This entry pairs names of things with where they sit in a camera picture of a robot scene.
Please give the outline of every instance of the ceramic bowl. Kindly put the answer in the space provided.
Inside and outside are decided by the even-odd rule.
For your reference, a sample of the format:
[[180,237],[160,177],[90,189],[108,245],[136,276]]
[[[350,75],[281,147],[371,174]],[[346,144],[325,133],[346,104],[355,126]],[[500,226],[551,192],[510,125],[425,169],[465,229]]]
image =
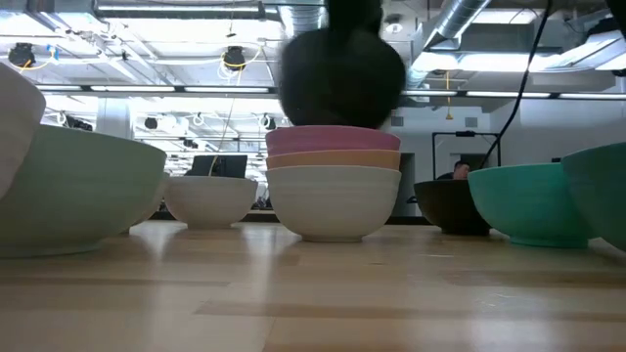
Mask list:
[[349,126],[279,128],[265,136],[270,156],[319,151],[399,151],[400,139],[378,130]]
[[40,126],[0,199],[0,256],[97,248],[146,210],[164,165],[165,153],[142,143]]
[[304,165],[345,165],[397,170],[400,167],[400,153],[368,150],[305,152],[270,156],[266,161],[268,169]]
[[172,177],[165,191],[165,205],[190,230],[228,228],[250,211],[257,186],[255,181],[240,178]]
[[566,156],[561,161],[572,197],[595,233],[626,251],[626,143]]
[[37,87],[0,64],[0,199],[4,196],[39,127],[46,100]]
[[168,181],[169,181],[169,174],[166,172],[163,172],[160,178],[160,182],[158,183],[158,187],[156,188],[155,195],[150,201],[150,205],[146,207],[146,211],[144,211],[144,213],[141,215],[139,220],[135,221],[135,224],[133,226],[139,225],[143,223],[144,221],[150,219],[153,216],[153,214],[157,212],[158,208],[160,207],[160,203],[163,200],[163,196],[165,195],[165,188],[167,187]]
[[468,179],[480,215],[511,242],[583,248],[592,237],[560,163],[488,168]]
[[468,180],[415,184],[420,211],[432,225],[451,235],[488,235],[490,226],[473,204]]
[[268,170],[272,206],[290,231],[311,242],[358,242],[391,215],[401,173],[365,166]]

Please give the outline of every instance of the mint green bowl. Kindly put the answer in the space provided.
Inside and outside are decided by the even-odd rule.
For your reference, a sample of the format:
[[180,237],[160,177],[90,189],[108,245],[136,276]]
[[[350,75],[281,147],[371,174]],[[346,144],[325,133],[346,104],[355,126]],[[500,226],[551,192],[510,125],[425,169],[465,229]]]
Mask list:
[[587,247],[592,232],[574,205],[560,163],[489,168],[468,179],[480,215],[511,242]]
[[41,125],[0,199],[0,257],[97,248],[146,210],[164,164],[138,142]]
[[569,190],[596,234],[626,251],[626,143],[593,148],[562,160]]

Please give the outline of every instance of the dark brown bowl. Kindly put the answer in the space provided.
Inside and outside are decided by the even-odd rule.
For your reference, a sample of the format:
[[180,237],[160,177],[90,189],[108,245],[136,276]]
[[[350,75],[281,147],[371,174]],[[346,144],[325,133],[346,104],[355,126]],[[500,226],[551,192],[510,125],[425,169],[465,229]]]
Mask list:
[[490,226],[478,214],[467,180],[421,182],[414,189],[422,214],[444,234],[489,234]]

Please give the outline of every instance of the pink bowl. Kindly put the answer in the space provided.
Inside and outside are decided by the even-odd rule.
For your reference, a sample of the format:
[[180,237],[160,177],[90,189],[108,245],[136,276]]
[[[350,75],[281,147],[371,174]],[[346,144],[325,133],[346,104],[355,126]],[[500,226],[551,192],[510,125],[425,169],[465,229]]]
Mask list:
[[351,126],[281,128],[268,133],[265,141],[269,155],[342,150],[400,150],[400,139],[394,135]]

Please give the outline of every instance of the wooden tabletop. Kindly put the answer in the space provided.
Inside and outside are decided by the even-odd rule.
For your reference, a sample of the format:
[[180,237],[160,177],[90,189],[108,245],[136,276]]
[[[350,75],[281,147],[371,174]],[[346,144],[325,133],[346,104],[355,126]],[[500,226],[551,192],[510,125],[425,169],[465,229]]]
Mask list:
[[385,227],[149,222],[99,251],[0,261],[2,352],[626,351],[626,255]]

